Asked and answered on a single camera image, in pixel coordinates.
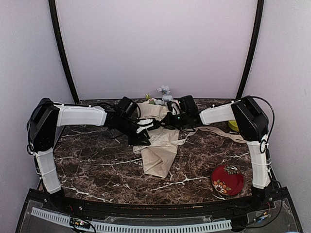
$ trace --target small flower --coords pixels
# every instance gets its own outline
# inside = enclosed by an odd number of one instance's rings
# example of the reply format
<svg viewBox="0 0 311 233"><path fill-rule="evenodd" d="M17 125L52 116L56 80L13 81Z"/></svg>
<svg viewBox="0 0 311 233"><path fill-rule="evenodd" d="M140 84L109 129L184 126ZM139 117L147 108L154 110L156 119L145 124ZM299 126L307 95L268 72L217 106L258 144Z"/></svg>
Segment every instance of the small flower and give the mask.
<svg viewBox="0 0 311 233"><path fill-rule="evenodd" d="M161 93L162 95L168 95L171 92L169 86L164 86L164 85L159 87L157 91Z"/></svg>

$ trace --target red plate with floral pattern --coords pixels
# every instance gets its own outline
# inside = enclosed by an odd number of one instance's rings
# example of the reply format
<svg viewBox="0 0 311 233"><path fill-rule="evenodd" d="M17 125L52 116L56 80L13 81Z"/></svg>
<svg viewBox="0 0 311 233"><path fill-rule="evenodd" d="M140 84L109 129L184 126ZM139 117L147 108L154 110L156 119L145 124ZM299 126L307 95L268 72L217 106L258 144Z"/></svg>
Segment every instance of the red plate with floral pattern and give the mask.
<svg viewBox="0 0 311 233"><path fill-rule="evenodd" d="M244 187L244 177L241 172L231 165L220 165L212 172L212 184L221 195L235 196Z"/></svg>

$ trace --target black metal pole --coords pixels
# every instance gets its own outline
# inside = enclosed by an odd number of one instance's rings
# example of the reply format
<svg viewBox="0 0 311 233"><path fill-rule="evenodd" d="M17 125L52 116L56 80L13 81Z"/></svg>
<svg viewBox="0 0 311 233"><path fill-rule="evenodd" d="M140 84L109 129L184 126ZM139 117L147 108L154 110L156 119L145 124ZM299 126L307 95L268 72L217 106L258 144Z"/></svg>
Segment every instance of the black metal pole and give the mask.
<svg viewBox="0 0 311 233"><path fill-rule="evenodd" d="M246 63L245 63L245 67L244 67L244 71L242 74L242 78L241 78L241 82L240 82L240 86L238 89L236 99L241 98L243 95L243 92L244 92L244 89L246 86L246 82L247 82L247 78L249 75L249 71L250 71L251 66L252 66L252 62L253 62L253 58L254 58L254 54L255 54L255 49L256 49L256 44L257 44L257 39L258 39L258 35L259 35L261 17L262 17L262 12L263 12L263 4L264 4L264 0L258 0L251 43L249 46L248 55L246 58Z"/></svg>
<svg viewBox="0 0 311 233"><path fill-rule="evenodd" d="M69 65L68 65L68 61L67 61L67 57L66 57L66 53L65 53L64 43L63 43L62 35L60 32L60 27L59 27L59 22L58 22L58 17L57 17L55 0L49 0L49 5L50 5L50 13L51 13L52 24L53 24L53 28L54 28L55 39L56 39L60 59L61 59L62 64L63 64L65 76L66 76L66 79L67 79L67 82L69 85L69 89L70 89L73 101L75 103L78 103L79 97L77 94L77 90L74 86L74 82L72 79L72 75L71 75L71 72L69 69Z"/></svg>

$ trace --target brown marble surface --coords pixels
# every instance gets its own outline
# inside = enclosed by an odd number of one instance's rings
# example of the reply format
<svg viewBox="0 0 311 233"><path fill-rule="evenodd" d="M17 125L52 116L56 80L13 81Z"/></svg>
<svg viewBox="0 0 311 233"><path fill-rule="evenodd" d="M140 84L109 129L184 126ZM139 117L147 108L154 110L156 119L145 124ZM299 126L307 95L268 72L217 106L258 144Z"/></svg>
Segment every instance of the brown marble surface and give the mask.
<svg viewBox="0 0 311 233"><path fill-rule="evenodd" d="M199 110L228 100L195 100ZM98 101L84 101L94 105ZM213 124L229 132L227 122ZM180 139L186 133L180 133ZM237 198L251 195L252 168L246 144L198 131L178 147L166 178L145 175L140 154L127 137L110 140L104 127L67 126L55 147L57 172L66 196L123 204L187 204L219 200L210 175L220 164L235 165L245 185Z"/></svg>

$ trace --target wire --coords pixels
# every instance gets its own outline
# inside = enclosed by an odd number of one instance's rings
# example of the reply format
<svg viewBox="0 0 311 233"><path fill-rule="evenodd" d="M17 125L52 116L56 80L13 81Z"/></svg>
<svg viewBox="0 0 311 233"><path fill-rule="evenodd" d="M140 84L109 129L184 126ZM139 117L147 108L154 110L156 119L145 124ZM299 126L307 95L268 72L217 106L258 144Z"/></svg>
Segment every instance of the wire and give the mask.
<svg viewBox="0 0 311 233"><path fill-rule="evenodd" d="M32 114L31 114L31 116L30 116L29 125L27 126L27 131L28 131L28 145L27 145L27 148L26 148L26 149L27 149L27 152L28 152L30 155L32 155L31 153L34 152L34 148L33 148L33 146L32 146L32 141L31 141L31 139L30 139L31 123L32 123L32 121L33 121L33 117L34 117L36 111L37 111L40 107L42 107L42 106L44 106L44 105L62 105L62 104L61 104L61 103L54 103L54 102L52 102L52 101L48 101L48 102L39 104L39 105L38 105L37 107L35 107L35 109L33 110Z"/></svg>
<svg viewBox="0 0 311 233"><path fill-rule="evenodd" d="M277 217L280 215L281 211L282 211L282 206L283 206L283 199L284 199L284 196L283 196L283 189L282 189L282 185L280 183L280 181L277 181L277 180L274 180L272 177L271 177L271 174L268 173L270 179L273 181L273 182L276 182L278 185L279 185L279 188L281 190L281 206L280 206L280 209L277 213L277 215L271 220L269 221L267 224L264 224L262 226L258 226L258 227L248 227L249 225L255 223L255 222L250 222L246 225L242 225L242 226L232 226L232 228L246 228L246 229L254 229L254 228L262 228L262 227L265 227L265 226L268 226L270 223L272 223L273 221L275 221L277 219Z"/></svg>
<svg viewBox="0 0 311 233"><path fill-rule="evenodd" d="M45 193L45 195L46 195L46 198L47 198L47 200L49 201L49 203L53 206L53 208L55 208L58 212L61 212L61 213L63 213L63 214L69 215L70 217L74 217L74 218L80 219L81 221L86 222L86 223L87 223L88 225L90 225L91 228L94 230L94 233L96 233L95 227L94 227L88 220L83 220L83 219L81 219L80 217L75 216L74 214L68 214L68 213L66 213L65 211L62 211L62 210L58 209L58 208L53 204L53 202L51 201L50 196L49 196L49 194L48 194L48 192L47 192L47 190L46 190L46 188L45 188L44 183L42 182L42 180L40 180L40 182L42 183L42 187L43 187L44 193Z"/></svg>
<svg viewBox="0 0 311 233"><path fill-rule="evenodd" d="M246 96L246 97L243 97L243 98L245 98L245 99L249 99L249 98L259 99L259 100L262 100L262 101L264 101L266 104L269 105L269 107L270 107L270 109L271 109L271 111L272 111L272 116L273 116L273 118L272 118L272 124L271 124L271 128L270 128L270 132L269 132L268 137L267 137L267 142L266 142L266 143L268 143L268 141L269 141L269 139L270 139L270 136L271 136L271 133L272 133L272 129L273 129L273 127L274 127L275 118L276 118L273 107L271 106L271 104L270 104L267 100L265 100L265 99L262 98L262 97L258 97L258 96Z"/></svg>
<svg viewBox="0 0 311 233"><path fill-rule="evenodd" d="M268 210L268 212L269 212L271 210L271 205L269 202L266 202L266 204L269 206L269 210Z"/></svg>
<svg viewBox="0 0 311 233"><path fill-rule="evenodd" d="M178 103L176 103L176 102L174 102L174 101L173 101L173 103L176 105L177 109L178 109L178 110L179 110L179 112L181 113L181 109L180 109L180 107L179 107Z"/></svg>
<svg viewBox="0 0 311 233"><path fill-rule="evenodd" d="M139 117L137 118L137 121L139 121L139 119L141 118L141 109L138 104L137 104L137 108L139 109Z"/></svg>
<svg viewBox="0 0 311 233"><path fill-rule="evenodd" d="M172 106L172 108L175 110L176 114L178 113L177 110Z"/></svg>

